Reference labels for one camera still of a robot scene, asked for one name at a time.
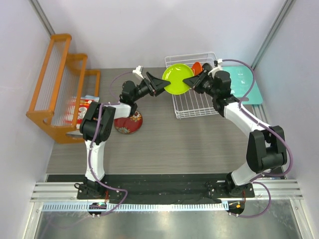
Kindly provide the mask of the orange plate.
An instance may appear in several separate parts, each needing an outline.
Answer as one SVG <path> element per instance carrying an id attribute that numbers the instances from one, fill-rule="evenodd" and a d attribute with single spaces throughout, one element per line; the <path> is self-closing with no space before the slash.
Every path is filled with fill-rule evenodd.
<path id="1" fill-rule="evenodd" d="M 203 71 L 203 67 L 200 62 L 195 62 L 191 69 L 194 76 L 200 74 Z"/>

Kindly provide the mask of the lime green plate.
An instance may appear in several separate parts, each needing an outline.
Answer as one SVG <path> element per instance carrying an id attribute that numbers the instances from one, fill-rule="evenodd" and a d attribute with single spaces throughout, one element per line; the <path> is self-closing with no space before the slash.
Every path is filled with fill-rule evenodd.
<path id="1" fill-rule="evenodd" d="M 173 64 L 169 66 L 162 75 L 163 80 L 170 82 L 164 89 L 171 95 L 182 95 L 190 89 L 190 86 L 184 83 L 183 80 L 193 76 L 192 69 L 187 65 Z"/>

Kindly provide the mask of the red floral plate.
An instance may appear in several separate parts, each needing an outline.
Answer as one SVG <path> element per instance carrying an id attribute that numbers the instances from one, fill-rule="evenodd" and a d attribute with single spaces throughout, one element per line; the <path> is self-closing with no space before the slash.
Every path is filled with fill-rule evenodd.
<path id="1" fill-rule="evenodd" d="M 139 111 L 129 118 L 118 118 L 114 120 L 115 129 L 122 134 L 132 134 L 139 130 L 143 124 L 143 116 Z"/>

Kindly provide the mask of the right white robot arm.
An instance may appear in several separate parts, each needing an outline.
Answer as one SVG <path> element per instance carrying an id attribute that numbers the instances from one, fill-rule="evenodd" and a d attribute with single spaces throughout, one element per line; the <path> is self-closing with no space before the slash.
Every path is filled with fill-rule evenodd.
<path id="1" fill-rule="evenodd" d="M 238 196 L 259 175 L 287 163 L 283 129 L 259 121 L 241 106 L 239 99 L 231 93 L 228 72 L 219 70 L 212 74 L 203 70 L 183 82 L 197 93 L 211 96 L 214 109 L 248 137 L 245 163 L 225 179 L 225 191 L 229 196 Z"/>

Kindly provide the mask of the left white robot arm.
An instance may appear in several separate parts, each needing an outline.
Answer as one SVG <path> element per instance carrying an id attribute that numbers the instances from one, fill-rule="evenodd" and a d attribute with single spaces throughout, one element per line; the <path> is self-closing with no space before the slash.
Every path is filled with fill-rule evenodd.
<path id="1" fill-rule="evenodd" d="M 104 170 L 104 148 L 111 134 L 114 120 L 129 118 L 137 110 L 136 101 L 150 95 L 156 97 L 170 85 L 169 81 L 159 79 L 147 72 L 147 78 L 142 77 L 139 84 L 126 81 L 122 85 L 119 102 L 106 104 L 92 102 L 80 124 L 86 150 L 87 168 L 83 183 L 76 183 L 77 199 L 100 199 L 110 190 L 124 192 L 127 190 L 114 188 L 106 184 Z"/>

